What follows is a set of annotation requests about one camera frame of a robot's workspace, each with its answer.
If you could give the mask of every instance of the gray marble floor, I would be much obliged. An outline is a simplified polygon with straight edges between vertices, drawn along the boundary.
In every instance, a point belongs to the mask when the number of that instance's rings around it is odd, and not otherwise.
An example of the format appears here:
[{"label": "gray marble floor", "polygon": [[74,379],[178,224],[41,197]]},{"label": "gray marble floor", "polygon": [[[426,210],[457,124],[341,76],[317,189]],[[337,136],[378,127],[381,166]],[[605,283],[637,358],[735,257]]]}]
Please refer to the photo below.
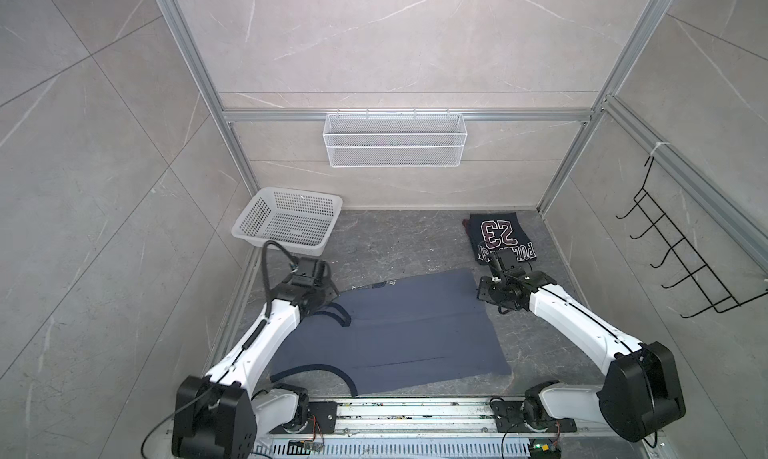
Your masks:
[{"label": "gray marble floor", "polygon": [[[331,264],[340,290],[410,275],[468,267],[475,279],[488,268],[475,262],[462,227],[467,211],[342,211],[322,258]],[[535,269],[547,272],[574,294],[568,274],[538,213],[519,211],[518,219],[534,244]],[[268,255],[272,283],[288,272],[284,257]],[[245,332],[264,304],[258,285],[240,323]],[[512,367],[511,376],[478,375],[387,392],[386,395],[522,395],[533,385],[559,379],[571,384],[596,384],[603,378],[598,368],[568,339],[530,312],[499,315],[486,305],[502,350]],[[324,371],[291,376],[290,384],[306,387],[314,396],[348,396],[341,379]],[[262,384],[269,382],[263,378]]]}]

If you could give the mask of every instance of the perforated basket wall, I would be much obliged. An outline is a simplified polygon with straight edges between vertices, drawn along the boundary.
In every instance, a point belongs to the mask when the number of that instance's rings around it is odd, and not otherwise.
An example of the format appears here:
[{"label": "perforated basket wall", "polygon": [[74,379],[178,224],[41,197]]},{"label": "perforated basket wall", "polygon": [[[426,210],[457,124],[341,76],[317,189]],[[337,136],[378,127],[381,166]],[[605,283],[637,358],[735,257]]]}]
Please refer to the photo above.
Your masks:
[{"label": "perforated basket wall", "polygon": [[321,255],[341,212],[331,194],[264,187],[232,226],[232,235],[261,247],[270,239],[291,253]]},{"label": "perforated basket wall", "polygon": [[458,113],[342,113],[322,137],[333,167],[458,166],[467,128]]}]

